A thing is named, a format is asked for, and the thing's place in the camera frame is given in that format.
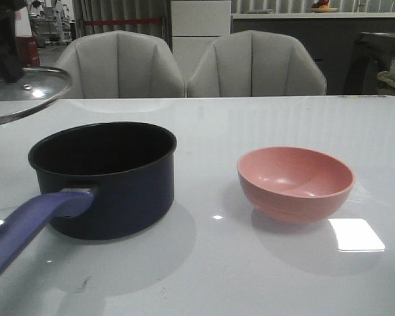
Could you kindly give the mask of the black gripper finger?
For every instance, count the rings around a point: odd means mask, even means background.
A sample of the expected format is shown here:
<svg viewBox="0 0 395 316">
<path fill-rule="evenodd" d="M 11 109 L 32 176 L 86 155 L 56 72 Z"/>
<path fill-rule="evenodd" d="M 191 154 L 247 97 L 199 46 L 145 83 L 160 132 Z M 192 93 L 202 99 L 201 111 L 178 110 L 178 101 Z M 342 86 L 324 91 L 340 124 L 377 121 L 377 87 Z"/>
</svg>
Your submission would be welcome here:
<svg viewBox="0 0 395 316">
<path fill-rule="evenodd" d="M 6 82 L 14 83 L 24 71 L 16 44 L 16 11 L 24 8 L 26 1 L 0 1 L 0 74 Z"/>
</svg>

